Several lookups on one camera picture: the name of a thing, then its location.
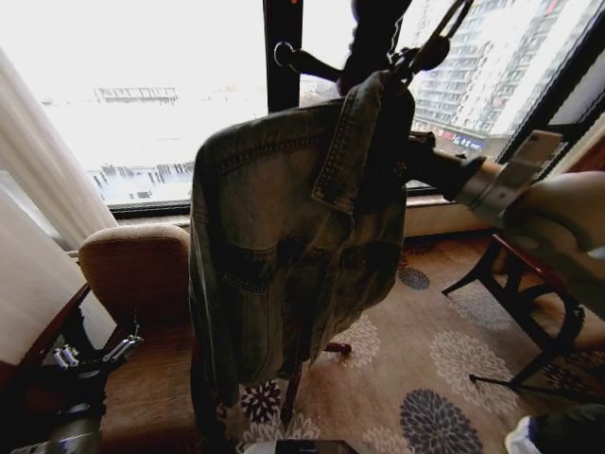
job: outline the window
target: window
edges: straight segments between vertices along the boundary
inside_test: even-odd
[[[10,2],[0,42],[111,208],[188,200],[204,140],[267,113],[260,2]]]
[[[413,129],[443,151],[498,159],[604,3],[475,0],[443,65],[410,85]],[[113,210],[186,205],[203,141],[268,111],[263,2],[34,5],[10,2],[0,42]],[[397,48],[422,45],[450,5],[414,0]],[[305,0],[302,17],[302,48],[342,67],[351,1]],[[308,76],[299,93],[302,106],[338,96]]]
[[[446,73],[442,80],[447,83],[440,90],[457,105],[442,104],[437,112],[424,109],[425,101],[432,99],[426,82],[434,72],[419,74],[410,85],[423,107],[416,112],[413,128],[433,131],[443,151],[497,159],[556,76],[552,68],[560,67],[604,3],[474,2],[467,18],[473,27],[466,28],[473,33],[453,38],[453,51],[442,65],[456,68]],[[404,16],[399,47],[422,45],[450,4],[414,0]]]

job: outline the chair backrest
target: chair backrest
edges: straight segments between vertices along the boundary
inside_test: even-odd
[[[185,321],[189,235],[167,223],[112,227],[89,236],[79,264],[98,300],[120,323]]]

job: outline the window frame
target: window frame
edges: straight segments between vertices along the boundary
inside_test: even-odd
[[[263,0],[265,20],[265,52],[267,59],[267,103],[270,113],[298,107],[300,98],[300,75],[279,66],[273,59],[273,49],[279,42],[289,42],[294,48],[303,44],[303,0]],[[497,158],[506,163],[523,141],[536,129],[563,134],[563,147],[544,168],[540,178],[550,170],[578,142],[598,119],[605,108],[605,95],[596,95],[589,112],[580,122],[569,125],[549,126],[548,122],[572,94],[580,80],[605,51],[605,10],[602,10],[586,27],[584,35],[574,50],[561,65],[558,73],[543,91],[533,108],[525,115],[520,126],[512,135]],[[409,196],[439,194],[433,187],[408,189]],[[160,216],[184,216],[189,214],[189,201],[172,203],[133,203],[110,207],[117,219],[147,218]]]

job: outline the high-rise building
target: high-rise building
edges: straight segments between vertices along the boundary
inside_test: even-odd
[[[404,35],[414,47],[451,5],[415,0]],[[412,82],[414,128],[439,148],[496,156],[555,76],[603,0],[476,0],[447,59]]]

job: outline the flower pattern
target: flower pattern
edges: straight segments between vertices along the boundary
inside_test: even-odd
[[[439,376],[465,400],[494,413],[508,413],[517,407],[517,396],[511,390],[470,380],[469,374],[510,379],[504,360],[479,340],[457,331],[443,331],[431,342],[430,355]]]
[[[471,286],[461,288],[448,296],[447,302],[460,317],[492,331],[503,331],[512,326],[509,313],[495,299]]]
[[[378,330],[367,314],[362,314],[349,329],[334,336],[332,342],[349,343],[353,347],[351,354],[346,356],[340,353],[326,353],[328,358],[347,367],[370,364],[380,350]]]
[[[363,434],[363,441],[374,451],[385,454],[413,454],[400,434],[387,428],[371,428]]]
[[[408,393],[401,406],[407,443],[423,454],[483,452],[476,430],[462,410],[428,389]]]
[[[567,369],[563,369],[557,364],[546,365],[542,373],[550,386],[562,391],[572,391],[576,393],[588,393],[589,387],[578,375],[575,375]]]
[[[399,275],[401,282],[415,290],[425,290],[431,283],[426,274],[415,268],[404,267],[400,269],[397,274]]]
[[[281,395],[282,391],[275,380],[247,386],[240,396],[242,410],[253,423],[265,423],[279,411]]]
[[[237,445],[237,452],[244,452],[255,443],[285,439],[317,440],[319,437],[320,428],[302,413],[294,411],[290,424],[287,429],[284,429],[278,412],[271,416],[266,423],[251,423],[250,428],[244,430],[242,434],[241,442]]]

